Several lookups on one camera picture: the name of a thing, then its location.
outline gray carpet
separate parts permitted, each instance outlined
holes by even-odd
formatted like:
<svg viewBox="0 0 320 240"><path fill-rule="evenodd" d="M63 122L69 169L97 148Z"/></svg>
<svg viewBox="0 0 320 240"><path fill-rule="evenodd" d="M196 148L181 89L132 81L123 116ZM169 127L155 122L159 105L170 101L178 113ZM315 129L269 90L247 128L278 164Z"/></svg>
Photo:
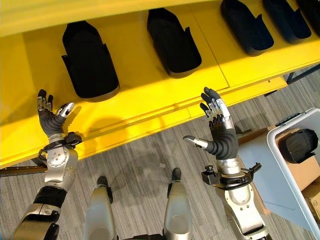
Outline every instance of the gray carpet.
<svg viewBox="0 0 320 240"><path fill-rule="evenodd" d="M243 131L260 129L303 112L320 108L320 73L273 93L230 108ZM97 178L107 176L113 190L112 209L120 239L161 233L171 170L179 167L193 214L196 240L236 239L213 187L201 171L214 158L182 141L184 135L210 138L204 117L133 141L79 162L72 189L62 206L59 240L81 240L84 216ZM44 181L44 174L1 178L0 229L7 240ZM274 240L311 240L313 235L276 214L262 216Z"/></svg>

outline black object in bin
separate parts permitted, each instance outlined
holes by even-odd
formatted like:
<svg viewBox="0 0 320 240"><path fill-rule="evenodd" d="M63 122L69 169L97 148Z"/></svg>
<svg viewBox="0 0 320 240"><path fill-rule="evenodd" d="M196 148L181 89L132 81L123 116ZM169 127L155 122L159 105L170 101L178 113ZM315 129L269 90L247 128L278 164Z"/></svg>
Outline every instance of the black object in bin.
<svg viewBox="0 0 320 240"><path fill-rule="evenodd" d="M220 7L222 16L248 55L258 56L274 45L262 14L255 17L249 8L238 0L223 0Z"/></svg>
<svg viewBox="0 0 320 240"><path fill-rule="evenodd" d="M292 164L300 164L315 155L318 146L317 134L311 129L301 129L282 138L279 143L282 156Z"/></svg>
<svg viewBox="0 0 320 240"><path fill-rule="evenodd" d="M149 10L147 29L169 76L183 78L200 66L202 59L190 28L184 30L172 12L164 8Z"/></svg>
<svg viewBox="0 0 320 240"><path fill-rule="evenodd" d="M299 8L294 11L286 0L263 0L263 5L287 42L297 44L311 36Z"/></svg>
<svg viewBox="0 0 320 240"><path fill-rule="evenodd" d="M118 93L117 73L97 29L86 21L68 23L62 42L62 59L80 98L98 102Z"/></svg>
<svg viewBox="0 0 320 240"><path fill-rule="evenodd" d="M320 37L320 1L297 0L302 12L309 20L315 33Z"/></svg>

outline cardboard box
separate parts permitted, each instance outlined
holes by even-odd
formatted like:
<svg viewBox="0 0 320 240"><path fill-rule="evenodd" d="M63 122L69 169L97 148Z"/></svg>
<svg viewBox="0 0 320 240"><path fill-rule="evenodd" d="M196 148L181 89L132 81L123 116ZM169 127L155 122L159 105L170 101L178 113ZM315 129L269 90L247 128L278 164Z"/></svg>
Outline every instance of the cardboard box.
<svg viewBox="0 0 320 240"><path fill-rule="evenodd" d="M240 144L244 144L246 142L251 141L252 139L255 139L261 135L267 135L269 131L271 131L272 129L274 129L276 127L276 125L271 125L259 130L254 130L254 131L250 131L244 135L241 135L238 137L238 143Z"/></svg>
<svg viewBox="0 0 320 240"><path fill-rule="evenodd" d="M303 190L302 195L315 221L320 224L320 177Z"/></svg>
<svg viewBox="0 0 320 240"><path fill-rule="evenodd" d="M275 137L276 144L278 144L281 138L299 130L299 128L289 128L286 131L280 133ZM315 179L317 179L320 176L320 166L315 156L309 157L307 160L299 164L291 163L288 161L285 162L288 165L288 168L292 173L292 176L294 177L294 180L298 185L300 191L304 190L307 186L309 186Z"/></svg>

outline screw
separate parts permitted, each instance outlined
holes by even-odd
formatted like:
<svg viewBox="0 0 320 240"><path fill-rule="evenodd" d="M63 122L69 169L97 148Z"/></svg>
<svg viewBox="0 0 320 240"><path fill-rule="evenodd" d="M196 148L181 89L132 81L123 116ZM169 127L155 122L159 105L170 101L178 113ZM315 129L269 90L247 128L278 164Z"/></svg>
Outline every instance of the screw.
<svg viewBox="0 0 320 240"><path fill-rule="evenodd" d="M214 166L212 166L212 165L205 166L204 168L209 173L212 173L214 171Z"/></svg>

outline black rubber finger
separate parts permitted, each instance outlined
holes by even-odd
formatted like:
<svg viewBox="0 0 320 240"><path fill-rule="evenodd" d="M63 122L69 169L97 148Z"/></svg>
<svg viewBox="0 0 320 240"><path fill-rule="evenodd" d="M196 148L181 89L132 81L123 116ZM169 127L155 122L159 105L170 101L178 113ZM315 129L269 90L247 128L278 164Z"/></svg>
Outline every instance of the black rubber finger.
<svg viewBox="0 0 320 240"><path fill-rule="evenodd" d="M217 93L215 90L213 90L211 88L205 87L204 92L205 92L205 94L207 94L209 97L213 98L214 100L218 100L221 98L219 93Z"/></svg>
<svg viewBox="0 0 320 240"><path fill-rule="evenodd" d="M207 96L206 94L204 94L204 93L201 93L201 98L203 99L203 101L206 102L206 104L208 104L208 106L209 106L209 104L212 103L211 98L209 96Z"/></svg>
<svg viewBox="0 0 320 240"><path fill-rule="evenodd" d="M41 89L38 92L38 97L46 98L46 95L47 95L47 92L45 90L43 90L43 89Z"/></svg>
<svg viewBox="0 0 320 240"><path fill-rule="evenodd" d="M200 103L200 108L204 111L205 115L209 117L208 114L206 113L206 111L208 111L209 108L204 103L202 102Z"/></svg>
<svg viewBox="0 0 320 240"><path fill-rule="evenodd" d="M48 103L51 103L51 106L52 106L52 102L54 100L54 96L52 96L51 94L48 96Z"/></svg>

